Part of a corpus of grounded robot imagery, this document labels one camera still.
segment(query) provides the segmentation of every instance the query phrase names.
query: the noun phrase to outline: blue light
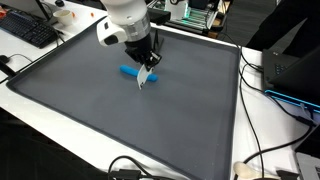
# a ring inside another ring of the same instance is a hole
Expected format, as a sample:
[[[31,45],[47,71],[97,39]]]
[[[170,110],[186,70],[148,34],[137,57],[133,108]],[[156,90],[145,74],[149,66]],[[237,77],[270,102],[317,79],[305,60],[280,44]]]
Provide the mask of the blue light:
[[[314,106],[314,107],[320,109],[320,106],[318,106],[318,105],[315,105],[315,104],[312,104],[312,103],[309,103],[309,102],[306,102],[306,101],[303,101],[303,100],[300,100],[300,99],[297,99],[297,98],[294,98],[294,97],[291,97],[291,96],[287,96],[287,95],[284,95],[284,94],[281,94],[281,93],[278,93],[278,92],[275,92],[275,91],[272,91],[272,90],[266,90],[265,93],[266,93],[266,94],[268,94],[268,93],[274,93],[274,94],[277,94],[277,95],[279,95],[279,96],[283,96],[283,97],[292,99],[292,100],[294,100],[294,101],[298,101],[298,102],[301,102],[301,103],[304,103],[304,104],[308,104],[308,105],[310,105],[310,106]],[[297,104],[297,103],[294,103],[294,102],[291,102],[291,101],[288,101],[288,100],[284,100],[284,99],[282,99],[282,98],[278,98],[278,97],[275,97],[275,96],[271,96],[271,97],[274,98],[274,99],[278,99],[278,100],[280,100],[280,101],[283,101],[283,102],[286,102],[286,103],[289,103],[289,104],[292,104],[292,105],[295,105],[295,106],[299,106],[299,107],[300,107],[300,104]]]

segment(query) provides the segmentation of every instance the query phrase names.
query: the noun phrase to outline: white table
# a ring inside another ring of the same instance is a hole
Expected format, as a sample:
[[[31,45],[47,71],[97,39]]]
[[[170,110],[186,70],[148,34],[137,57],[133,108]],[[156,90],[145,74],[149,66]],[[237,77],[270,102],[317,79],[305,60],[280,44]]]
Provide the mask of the white table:
[[[75,12],[77,18],[74,25],[70,27],[57,26],[59,30],[66,34],[65,39],[73,37],[94,23],[97,19],[106,15],[106,12],[98,9],[68,2],[65,3],[66,6],[64,8]],[[95,14],[94,18],[90,16],[91,12]],[[227,44],[168,27],[158,28],[185,34],[187,36],[197,37],[206,41]],[[6,42],[6,44],[0,44],[1,53],[8,56],[20,53],[36,60],[38,57],[56,47],[56,44],[52,43],[44,49],[37,49],[17,38],[7,35],[3,31],[0,31],[0,39],[3,38],[8,39],[8,42]],[[251,63],[261,63],[261,52],[246,48],[243,49],[243,52],[246,59]],[[18,70],[27,64],[28,61],[23,58],[15,57],[9,63],[9,66],[14,70]],[[0,79],[4,78],[5,75],[0,74]],[[245,72],[245,78],[255,87],[261,87],[260,75],[249,67]],[[291,117],[288,117],[273,102],[258,92],[249,89],[245,85],[243,85],[243,87],[247,108],[261,142],[262,149],[287,143],[300,137],[306,132],[306,126],[301,125],[295,122]],[[177,179],[184,178],[182,175],[172,171],[165,165],[160,164],[149,157],[106,137],[103,134],[11,92],[6,87],[5,83],[0,84],[0,107],[99,169],[107,170],[113,159],[120,155],[129,155],[145,164],[148,167],[147,170],[154,175],[164,175]],[[300,108],[293,107],[291,105],[285,105],[285,107],[292,113],[302,114]],[[243,161],[256,151],[257,145],[241,104],[240,95],[238,95],[234,126],[232,163],[236,161]],[[275,173],[275,170],[278,168],[297,172],[291,147],[265,154],[264,160],[267,172]],[[258,158],[254,159],[250,164],[252,167],[260,169],[260,161]],[[115,167],[134,168],[132,163],[126,160],[119,161],[115,164]]]

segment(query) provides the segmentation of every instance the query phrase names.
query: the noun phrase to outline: keyboard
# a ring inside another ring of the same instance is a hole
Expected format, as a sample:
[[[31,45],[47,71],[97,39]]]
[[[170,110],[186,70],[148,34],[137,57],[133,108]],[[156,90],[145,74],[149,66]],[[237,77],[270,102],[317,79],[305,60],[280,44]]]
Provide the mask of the keyboard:
[[[38,48],[43,48],[57,39],[52,27],[15,11],[7,12],[6,16],[0,19],[0,29]]]
[[[281,74],[283,71],[285,71],[287,69],[286,66],[284,65],[280,65],[280,64],[275,64],[275,71],[276,71],[276,74],[279,75]]]

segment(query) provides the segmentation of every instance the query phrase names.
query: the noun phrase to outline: blue foam block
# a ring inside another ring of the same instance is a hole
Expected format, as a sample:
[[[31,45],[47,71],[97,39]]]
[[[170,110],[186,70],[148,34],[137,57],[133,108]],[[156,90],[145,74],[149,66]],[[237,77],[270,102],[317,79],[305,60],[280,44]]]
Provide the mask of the blue foam block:
[[[134,76],[134,77],[137,77],[138,76],[138,73],[139,71],[130,67],[130,66],[127,66],[127,65],[121,65],[120,66],[120,71],[121,72],[124,72],[126,74],[129,74],[131,76]],[[155,75],[155,74],[150,74],[147,78],[147,81],[151,81],[151,82],[156,82],[158,80],[158,76]]]

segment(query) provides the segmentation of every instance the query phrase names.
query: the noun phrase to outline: robotic arm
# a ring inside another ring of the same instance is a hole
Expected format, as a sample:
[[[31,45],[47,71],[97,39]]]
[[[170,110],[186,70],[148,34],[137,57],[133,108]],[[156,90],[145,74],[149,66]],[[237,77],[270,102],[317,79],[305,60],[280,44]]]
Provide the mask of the robotic arm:
[[[161,56],[152,49],[150,20],[144,0],[101,0],[109,16],[97,26],[101,45],[125,43],[126,53],[142,64],[138,74],[141,88]]]

